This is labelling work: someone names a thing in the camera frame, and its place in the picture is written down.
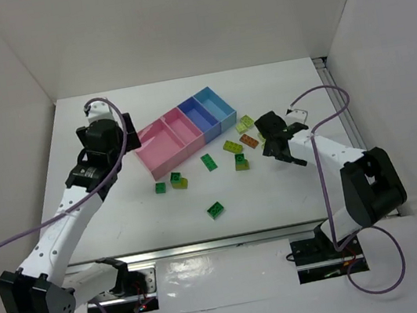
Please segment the pale lime small lego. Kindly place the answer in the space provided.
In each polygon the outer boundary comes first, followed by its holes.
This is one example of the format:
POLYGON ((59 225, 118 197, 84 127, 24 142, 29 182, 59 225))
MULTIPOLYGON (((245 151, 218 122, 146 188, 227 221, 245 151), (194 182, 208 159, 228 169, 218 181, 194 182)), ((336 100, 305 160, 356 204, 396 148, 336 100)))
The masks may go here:
POLYGON ((260 132, 258 132, 257 135, 261 143, 261 148, 263 149, 265 147, 266 139, 263 137, 262 133, 260 132))

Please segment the orange 2x4 lego plate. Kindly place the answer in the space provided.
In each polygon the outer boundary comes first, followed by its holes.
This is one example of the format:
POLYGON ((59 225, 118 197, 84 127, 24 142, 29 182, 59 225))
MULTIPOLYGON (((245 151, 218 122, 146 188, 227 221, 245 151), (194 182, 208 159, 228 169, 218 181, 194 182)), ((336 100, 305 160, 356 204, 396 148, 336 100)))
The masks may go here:
POLYGON ((242 134, 241 138, 239 139, 243 144, 249 146, 250 148, 256 148, 259 145, 259 141, 250 137, 247 134, 242 134))

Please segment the lime 2x4 lego plate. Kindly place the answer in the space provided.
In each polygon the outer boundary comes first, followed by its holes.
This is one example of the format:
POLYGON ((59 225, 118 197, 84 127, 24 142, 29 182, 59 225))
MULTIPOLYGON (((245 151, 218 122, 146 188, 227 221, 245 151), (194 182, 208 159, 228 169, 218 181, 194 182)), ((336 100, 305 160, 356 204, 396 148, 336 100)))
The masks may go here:
POLYGON ((225 151, 229 151, 232 154, 238 155, 241 154, 243 151, 243 146, 233 141, 226 140, 224 143, 225 144, 223 145, 223 149, 225 151))

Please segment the green square lego brick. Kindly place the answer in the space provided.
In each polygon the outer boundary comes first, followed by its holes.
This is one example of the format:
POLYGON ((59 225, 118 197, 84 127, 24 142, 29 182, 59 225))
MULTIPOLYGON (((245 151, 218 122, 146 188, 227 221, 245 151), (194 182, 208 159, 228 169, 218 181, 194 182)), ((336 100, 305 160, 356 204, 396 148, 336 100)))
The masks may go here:
POLYGON ((159 194, 159 195, 164 194, 166 192, 166 189, 167 189, 165 182, 156 183, 154 188, 155 188, 155 190, 154 190, 155 193, 159 194))

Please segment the green long lego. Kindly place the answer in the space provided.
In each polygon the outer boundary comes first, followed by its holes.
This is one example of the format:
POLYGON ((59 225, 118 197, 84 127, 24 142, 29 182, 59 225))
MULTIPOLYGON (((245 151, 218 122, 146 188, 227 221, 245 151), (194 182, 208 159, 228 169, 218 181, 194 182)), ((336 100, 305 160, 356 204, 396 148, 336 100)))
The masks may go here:
POLYGON ((205 154, 201 156, 200 160, 202 161, 202 163, 205 165, 206 169, 209 172, 214 171, 218 167, 215 160, 209 154, 205 154))

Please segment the green and yellow lego stack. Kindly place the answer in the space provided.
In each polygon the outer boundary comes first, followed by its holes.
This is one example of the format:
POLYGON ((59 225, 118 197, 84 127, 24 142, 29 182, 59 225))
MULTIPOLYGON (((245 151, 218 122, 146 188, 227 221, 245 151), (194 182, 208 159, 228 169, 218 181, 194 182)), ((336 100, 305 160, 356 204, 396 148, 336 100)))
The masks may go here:
POLYGON ((170 182, 171 186, 174 189, 186 189, 188 188, 188 180, 187 178, 183 177, 181 173, 178 172, 172 172, 170 174, 170 182))

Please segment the green 2x2 lego brick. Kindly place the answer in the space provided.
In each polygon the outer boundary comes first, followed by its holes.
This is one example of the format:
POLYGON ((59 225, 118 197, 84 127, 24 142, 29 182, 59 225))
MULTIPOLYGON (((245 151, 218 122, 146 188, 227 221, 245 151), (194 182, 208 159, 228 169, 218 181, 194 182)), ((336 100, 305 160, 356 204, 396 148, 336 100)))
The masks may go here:
POLYGON ((214 202, 210 207, 207 208, 206 213, 211 219, 216 220, 222 213, 224 213, 224 206, 219 202, 214 202))

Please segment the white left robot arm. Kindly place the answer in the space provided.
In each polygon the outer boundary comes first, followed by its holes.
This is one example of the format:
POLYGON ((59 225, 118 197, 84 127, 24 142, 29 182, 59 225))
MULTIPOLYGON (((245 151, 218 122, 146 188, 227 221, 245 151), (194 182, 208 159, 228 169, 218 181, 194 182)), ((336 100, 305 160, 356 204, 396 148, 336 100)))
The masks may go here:
POLYGON ((65 278, 84 230, 118 179, 121 156, 141 145, 131 117, 124 114, 123 121, 119 126, 105 118, 77 129, 83 148, 65 182, 55 221, 16 271, 0 275, 6 313, 75 313, 100 293, 119 297, 146 287, 144 274, 110 257, 65 278))

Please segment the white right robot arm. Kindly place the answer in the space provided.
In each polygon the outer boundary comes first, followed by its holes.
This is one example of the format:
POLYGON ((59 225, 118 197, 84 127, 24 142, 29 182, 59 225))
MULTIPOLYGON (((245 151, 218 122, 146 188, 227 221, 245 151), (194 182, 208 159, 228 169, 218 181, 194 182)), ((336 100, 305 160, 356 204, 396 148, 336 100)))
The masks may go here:
POLYGON ((258 118, 255 126, 265 140, 264 156, 298 166, 315 165, 319 177, 327 170, 342 185, 343 208, 317 225, 313 238, 292 243, 292 258, 298 265, 337 259, 340 251, 335 246, 407 201, 404 185, 380 147, 368 151, 347 147, 312 133, 303 123, 288 125, 273 111, 258 118))

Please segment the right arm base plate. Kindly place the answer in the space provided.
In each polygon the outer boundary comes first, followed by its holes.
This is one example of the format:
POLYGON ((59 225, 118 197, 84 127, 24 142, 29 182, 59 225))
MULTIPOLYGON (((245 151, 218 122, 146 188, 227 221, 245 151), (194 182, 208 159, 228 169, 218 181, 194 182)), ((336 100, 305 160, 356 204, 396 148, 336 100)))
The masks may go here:
POLYGON ((296 266, 301 285, 344 276, 349 267, 352 273, 369 270, 357 239, 341 252, 335 251, 332 245, 325 248, 312 238, 291 242, 290 248, 291 252, 285 258, 296 266))

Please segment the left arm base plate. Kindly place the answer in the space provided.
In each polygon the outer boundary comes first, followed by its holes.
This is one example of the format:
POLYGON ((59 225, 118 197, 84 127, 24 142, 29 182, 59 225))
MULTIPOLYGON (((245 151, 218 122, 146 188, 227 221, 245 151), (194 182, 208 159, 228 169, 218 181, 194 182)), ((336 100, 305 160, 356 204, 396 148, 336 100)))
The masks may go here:
POLYGON ((130 290, 121 296, 110 292, 100 293, 96 299, 106 313, 134 313, 138 307, 140 312, 156 311, 159 308, 156 266, 152 264, 133 265, 131 271, 138 271, 144 275, 145 283, 134 283, 130 290))

